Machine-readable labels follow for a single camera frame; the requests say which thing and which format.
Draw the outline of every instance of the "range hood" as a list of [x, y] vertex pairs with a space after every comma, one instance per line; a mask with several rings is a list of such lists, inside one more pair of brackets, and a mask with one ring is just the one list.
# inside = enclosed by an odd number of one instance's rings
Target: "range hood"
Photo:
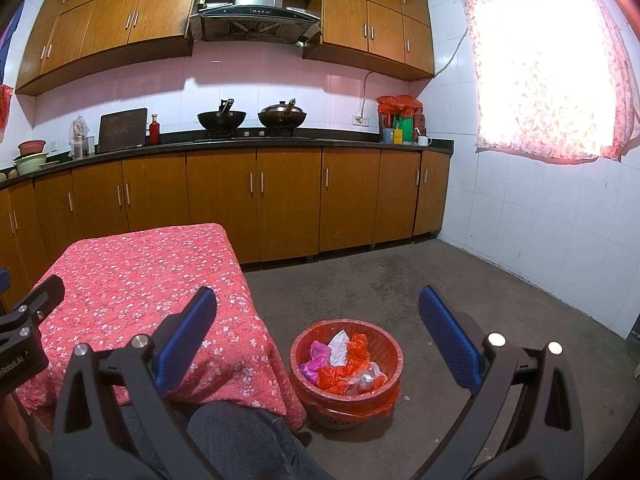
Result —
[[232, 4], [200, 1], [205, 41], [273, 41], [306, 43], [319, 31], [320, 19], [304, 9], [283, 7], [283, 0], [233, 0]]

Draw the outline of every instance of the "window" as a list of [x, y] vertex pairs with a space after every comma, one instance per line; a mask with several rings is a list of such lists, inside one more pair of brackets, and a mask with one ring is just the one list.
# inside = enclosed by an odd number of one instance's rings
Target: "window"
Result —
[[626, 153], [640, 134], [638, 85], [602, 0], [463, 3], [479, 149], [571, 160]]

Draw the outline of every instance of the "metal screw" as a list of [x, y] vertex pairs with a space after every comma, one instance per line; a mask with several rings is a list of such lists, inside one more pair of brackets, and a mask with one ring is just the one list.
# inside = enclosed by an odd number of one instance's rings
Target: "metal screw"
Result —
[[144, 334], [135, 335], [131, 340], [131, 346], [133, 346], [133, 348], [144, 348], [147, 343], [149, 343], [149, 338]]
[[76, 345], [76, 347], [74, 348], [74, 354], [76, 355], [84, 355], [88, 351], [89, 351], [89, 347], [85, 343], [80, 343], [79, 345]]

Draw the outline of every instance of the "red container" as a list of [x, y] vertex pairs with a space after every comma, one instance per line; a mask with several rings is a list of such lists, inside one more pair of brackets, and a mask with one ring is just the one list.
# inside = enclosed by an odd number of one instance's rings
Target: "red container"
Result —
[[[313, 386], [300, 373], [300, 365], [309, 360], [309, 349], [314, 340], [327, 344], [340, 330], [349, 338], [353, 334], [365, 334], [369, 340], [371, 360], [380, 366], [386, 375], [386, 383], [379, 389], [365, 394], [342, 396], [330, 394]], [[385, 330], [356, 319], [332, 319], [321, 321], [307, 328], [291, 346], [289, 363], [290, 381], [300, 401], [309, 409], [328, 418], [342, 422], [361, 422], [375, 415], [389, 415], [400, 396], [402, 374], [402, 350], [398, 342]]]

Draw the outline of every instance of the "white tiled wall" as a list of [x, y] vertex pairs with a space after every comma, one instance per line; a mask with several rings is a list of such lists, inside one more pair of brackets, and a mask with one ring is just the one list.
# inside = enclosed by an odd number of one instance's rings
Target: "white tiled wall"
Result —
[[293, 97], [307, 113], [304, 126], [377, 133], [376, 97], [407, 93], [408, 83], [371, 74], [364, 105], [370, 126], [363, 128], [351, 123], [360, 114], [365, 75], [357, 68], [302, 59], [301, 49], [292, 45], [198, 42], [191, 57], [107, 70], [37, 96], [33, 135], [56, 140], [58, 151], [66, 151], [77, 113], [97, 136], [101, 115], [142, 107], [148, 108], [148, 120], [158, 114], [161, 133], [199, 130], [197, 114], [217, 110], [221, 98], [235, 99], [233, 109], [246, 112], [242, 126], [260, 126], [262, 108]]
[[[640, 80], [640, 44], [615, 1], [604, 1]], [[466, 19], [462, 0], [429, 0], [429, 6], [440, 69]], [[468, 38], [419, 98], [428, 132], [455, 141], [440, 237], [626, 337], [640, 312], [640, 148], [622, 164], [599, 158], [576, 166], [476, 153], [478, 88]]]

